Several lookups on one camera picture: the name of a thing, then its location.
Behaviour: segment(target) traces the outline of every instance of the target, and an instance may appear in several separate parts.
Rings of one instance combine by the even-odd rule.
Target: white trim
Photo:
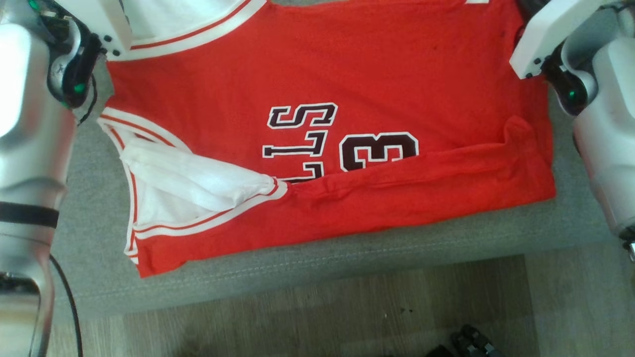
[[[223,9],[223,11],[218,11],[214,13],[213,17],[205,18],[204,20],[199,21],[197,24],[190,23],[189,24],[190,26],[188,26],[188,28],[181,28],[179,29],[179,32],[171,32],[171,33],[165,33],[165,34],[161,34],[154,37],[133,39],[132,46],[143,46],[146,44],[169,41],[170,39],[173,39],[173,38],[186,36],[187,34],[191,34],[192,32],[195,32],[206,26],[214,24],[215,22],[219,22],[223,20],[225,17],[228,17],[232,12],[234,12],[236,9],[238,9],[241,5],[243,5],[247,1],[249,0],[233,1],[231,6],[229,6],[226,9]]]
[[[202,219],[197,219],[195,222],[189,222],[188,224],[183,224],[182,226],[191,226],[191,225],[195,225],[193,227],[190,228],[186,228],[186,229],[175,229],[172,227],[156,227],[154,229],[150,229],[148,231],[145,232],[136,232],[135,236],[138,239],[148,239],[151,238],[153,236],[171,236],[171,237],[178,237],[178,236],[190,236],[192,234],[197,234],[197,233],[201,233],[201,232],[205,232],[208,229],[214,228],[214,227],[218,227],[223,223],[229,222],[230,220],[238,217],[239,215],[241,215],[242,213],[248,211],[249,209],[256,207],[257,205],[261,204],[261,203],[265,203],[267,201],[274,201],[277,200],[279,198],[282,198],[287,190],[288,190],[288,184],[286,182],[282,182],[279,180],[276,180],[277,183],[277,189],[276,191],[271,194],[270,196],[255,196],[254,198],[251,198],[247,201],[245,201],[244,203],[238,205],[236,208],[232,209],[231,211],[224,213],[222,215],[220,215],[219,217],[210,220],[209,222],[205,222],[205,223],[200,223],[198,224],[197,222],[201,222],[204,221],[206,219],[209,219],[210,217],[214,216],[214,214],[218,214],[218,213],[214,213],[211,215],[208,215],[206,217],[203,217]],[[136,231],[140,231],[143,230],[143,227],[137,227],[135,226],[135,230]]]
[[[267,0],[250,0],[250,2],[245,5],[244,8],[240,9],[240,11],[238,11],[234,16],[226,19],[217,26],[201,32],[200,34],[155,47],[130,50],[126,53],[122,53],[119,57],[112,58],[112,60],[130,61],[142,58],[160,57],[201,46],[237,29],[240,25],[245,23],[245,21],[249,20],[266,3]]]
[[[98,118],[97,123],[102,127],[102,130],[108,135],[108,137],[112,140],[112,143],[117,148],[117,152],[121,155],[123,148],[119,145],[119,141],[115,137],[115,135],[110,130],[111,127],[105,122],[106,119]],[[132,189],[132,174],[130,173],[130,169],[128,169],[128,165],[123,165],[123,170],[126,173],[126,179],[128,179],[128,193],[130,194],[130,212],[128,218],[128,232],[126,233],[126,247],[124,249],[124,253],[126,255],[136,255],[137,252],[137,244],[134,242],[132,225],[134,223],[133,212],[135,211],[135,195]]]
[[[120,128],[125,128],[126,130],[129,130],[129,131],[132,131],[134,133],[143,135],[145,137],[155,138],[156,142],[158,142],[158,143],[163,143],[162,140],[160,140],[156,136],[152,135],[152,133],[156,133],[156,134],[160,135],[161,137],[163,137],[165,140],[167,140],[169,143],[174,145],[174,147],[176,147],[177,149],[181,149],[181,150],[186,151],[186,152],[192,152],[190,150],[190,148],[187,147],[187,145],[183,141],[181,141],[181,139],[179,139],[176,135],[170,133],[168,130],[165,130],[164,128],[160,127],[159,125],[157,125],[157,124],[153,123],[152,121],[149,121],[148,119],[145,119],[145,118],[143,118],[141,116],[130,114],[128,112],[120,111],[118,109],[111,108],[111,107],[106,107],[102,114],[103,115],[112,116],[113,118],[117,118],[117,119],[120,119],[120,120],[123,120],[123,121],[127,121],[127,122],[129,122],[131,124],[134,124],[134,125],[141,126],[142,128],[148,129],[148,131],[150,131],[150,133],[138,130],[136,128],[127,126],[125,124],[118,123],[116,121],[109,120],[108,118],[100,118],[103,121],[107,121],[108,125],[118,126]]]
[[[119,155],[121,155],[124,148],[119,145],[119,141],[114,136],[111,129],[117,131],[117,134],[121,137],[121,140],[125,140],[126,134],[131,135],[131,134],[137,133],[151,140],[155,140],[155,142],[159,144],[165,144],[162,140],[159,140],[159,138],[153,135],[153,133],[155,133],[156,135],[162,136],[165,140],[167,140],[170,144],[174,145],[177,149],[191,152],[191,150],[187,147],[187,145],[184,142],[182,142],[178,137],[170,133],[168,130],[165,130],[164,128],[160,127],[159,125],[149,121],[148,119],[145,119],[143,117],[130,114],[127,112],[119,111],[117,109],[110,108],[110,107],[106,108],[103,114],[111,116],[116,119],[120,119],[122,121],[130,122],[131,124],[137,125],[147,130],[147,131],[139,130],[132,126],[127,126],[124,123],[119,123],[108,118],[103,118],[103,117],[98,118],[97,123],[102,127],[104,132],[108,134],[112,142],[115,144],[115,146],[117,147],[117,151],[119,152]],[[217,215],[218,212],[213,212],[204,217],[199,217],[196,220],[192,220],[182,224],[174,224],[173,222],[171,223],[153,222],[151,224],[144,224],[144,225],[138,226],[134,223],[134,216],[133,216],[133,212],[135,211],[135,193],[137,192],[133,192],[132,173],[130,172],[128,165],[123,164],[123,167],[124,167],[124,171],[126,172],[126,177],[128,179],[128,187],[130,192],[130,219],[128,223],[128,234],[126,236],[126,250],[124,251],[125,254],[127,255],[137,254],[138,250],[137,250],[136,239],[148,239],[156,235],[187,236],[187,235],[203,232],[203,231],[206,231],[207,229],[211,229],[213,227],[219,226],[220,224],[230,221],[231,219],[246,212],[250,208],[253,208],[259,205],[260,203],[279,199],[283,197],[288,190],[288,184],[286,182],[275,180],[277,186],[274,188],[275,192],[273,192],[271,195],[254,196],[248,199],[247,201],[243,202],[242,204],[238,205],[237,207],[233,208],[229,212],[224,213],[220,215],[219,217],[212,219],[209,222],[199,224],[199,222],[205,221],[206,219],[209,219],[210,217]],[[165,224],[166,226],[169,226],[169,227],[156,227],[162,224]],[[192,225],[195,225],[195,226],[187,228],[187,229],[183,229],[183,227],[192,226]],[[137,231],[143,231],[144,229],[148,229],[148,228],[150,228],[148,231],[137,232]]]

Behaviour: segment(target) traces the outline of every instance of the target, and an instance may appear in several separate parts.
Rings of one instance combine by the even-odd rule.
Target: gray cushion
[[[611,239],[572,144],[572,119],[552,98],[558,185],[554,200],[430,226],[191,262],[173,273],[141,280],[123,254],[130,208],[127,182],[114,146],[94,120],[112,87],[103,64],[96,75],[98,109],[77,133],[69,195],[52,249],[65,269],[82,318]],[[55,279],[56,321],[67,321],[67,299]]]

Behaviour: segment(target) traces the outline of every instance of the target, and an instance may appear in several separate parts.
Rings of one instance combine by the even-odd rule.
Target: white fabric
[[[270,176],[142,138],[126,143],[121,161],[135,176],[138,189],[143,182],[210,212],[230,210],[275,187]],[[166,204],[140,201],[139,206]]]
[[[165,130],[152,121],[149,121],[148,119],[111,107],[106,107],[102,115],[111,116],[119,120],[113,121],[105,118],[99,118],[97,119],[97,122],[107,133],[111,128],[117,131],[124,140],[124,144],[140,135],[151,142],[169,142],[170,145],[181,151],[192,152],[181,139],[177,138],[176,135],[170,133],[168,130]]]
[[[179,224],[191,222],[210,212],[186,199],[151,186],[145,181],[137,179],[135,183],[137,186],[137,224],[152,222]]]
[[[135,44],[188,34],[222,19],[243,0],[123,0]]]
[[[236,2],[233,4],[235,8],[223,10],[223,12],[215,14],[213,18],[208,19],[208,21],[202,24],[191,25],[188,23],[188,27],[184,27],[183,31],[161,31],[156,37],[147,39],[135,38],[133,39],[133,46],[130,51],[126,51],[118,57],[110,57],[109,60],[129,61],[159,57],[202,46],[236,30],[266,3],[267,0],[245,0],[244,2]],[[232,16],[228,16],[234,10],[236,10],[236,12]]]

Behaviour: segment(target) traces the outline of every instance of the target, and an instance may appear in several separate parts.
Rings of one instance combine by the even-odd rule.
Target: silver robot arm
[[[520,78],[543,74],[576,117],[591,190],[635,262],[635,1],[518,4],[529,21],[510,63]]]
[[[99,54],[130,42],[118,0],[0,0],[0,357],[46,355],[71,109],[86,100]]]

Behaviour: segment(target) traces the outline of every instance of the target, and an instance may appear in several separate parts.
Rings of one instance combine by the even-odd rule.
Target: red basketball jersey
[[[108,64],[141,276],[554,197],[514,0],[227,4]]]

